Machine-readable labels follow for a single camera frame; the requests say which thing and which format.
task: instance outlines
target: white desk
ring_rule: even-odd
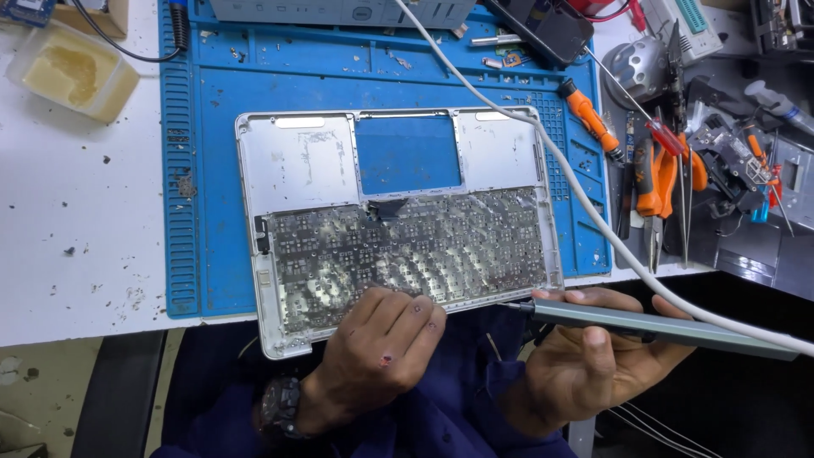
[[[130,2],[123,46],[157,56],[155,9],[150,2]],[[0,24],[0,73],[27,33]],[[598,24],[597,55],[638,36],[625,18]],[[170,319],[163,313],[159,68],[129,60],[142,80],[118,120],[108,126],[0,78],[0,346],[204,321]],[[104,156],[111,158],[109,164],[103,163]],[[63,252],[70,247],[76,250],[72,256]],[[660,275],[702,271],[678,266],[659,270]],[[614,268],[611,275],[567,284],[633,278],[629,269]]]

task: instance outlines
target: black wristwatch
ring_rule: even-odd
[[[294,418],[300,403],[300,381],[294,377],[275,377],[265,387],[260,401],[260,434],[272,443],[285,438],[309,439],[301,434]]]

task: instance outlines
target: red-handled screwdriver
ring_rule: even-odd
[[[673,134],[672,131],[665,126],[660,119],[647,114],[645,109],[642,108],[641,105],[638,104],[636,100],[634,100],[633,97],[627,92],[627,90],[624,89],[624,86],[622,86],[620,82],[616,81],[613,73],[611,73],[611,71],[608,70],[604,64],[602,64],[601,60],[597,59],[597,56],[593,55],[593,52],[591,52],[587,46],[584,49],[588,54],[591,55],[591,57],[593,57],[593,60],[596,61],[597,65],[599,65],[599,67],[608,74],[608,77],[610,77],[610,79],[616,83],[616,85],[622,90],[622,93],[625,94],[625,96],[627,96],[634,105],[636,105],[639,112],[643,114],[645,118],[647,118],[645,127],[647,127],[647,129],[653,135],[653,139],[659,142],[659,144],[664,147],[664,150],[667,151],[670,156],[679,156],[682,152],[684,152],[684,145],[681,143],[678,137],[676,137],[676,135]]]

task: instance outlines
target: black smartphone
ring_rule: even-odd
[[[593,36],[593,24],[565,0],[484,0],[484,5],[557,68],[571,65]]]

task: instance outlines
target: black cable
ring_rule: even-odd
[[[620,12],[622,12],[622,10],[623,10],[623,9],[627,8],[629,4],[630,4],[630,0],[625,0],[625,1],[624,1],[624,5],[622,5],[622,7],[621,7],[620,9],[618,9],[618,10],[616,10],[616,11],[614,11],[614,12],[610,13],[609,15],[604,15],[604,16],[585,16],[585,18],[586,18],[586,19],[593,19],[593,20],[604,20],[604,19],[609,19],[609,18],[611,18],[611,17],[615,17],[615,15],[618,15]]]
[[[174,20],[173,21],[173,34],[176,36],[176,42],[175,42],[176,48],[175,48],[175,51],[173,51],[172,53],[167,54],[167,55],[165,55],[163,57],[144,57],[144,56],[141,56],[141,55],[138,55],[138,54],[133,54],[132,52],[127,51],[125,48],[119,46],[116,42],[111,40],[111,38],[105,32],[103,32],[101,30],[101,28],[96,24],[96,22],[93,19],[90,18],[90,15],[88,15],[88,11],[86,11],[85,7],[82,6],[80,0],[72,0],[72,1],[73,1],[74,6],[77,7],[77,11],[79,11],[79,14],[82,15],[82,17],[84,17],[86,21],[88,21],[88,24],[90,25],[90,27],[93,28],[93,30],[95,30],[96,33],[98,33],[98,35],[100,37],[104,38],[104,41],[110,43],[117,50],[125,53],[126,55],[129,55],[130,57],[132,57],[134,59],[143,60],[144,62],[167,62],[168,60],[174,59],[175,56],[177,56],[178,54],[181,53],[181,51],[186,51],[186,48],[188,47],[188,43],[184,43],[184,42],[179,43],[178,42],[178,39],[177,39],[178,33],[176,32],[177,27],[180,26],[180,27],[183,28],[185,26],[185,24],[178,24],[177,25],[176,24],[177,21]]]

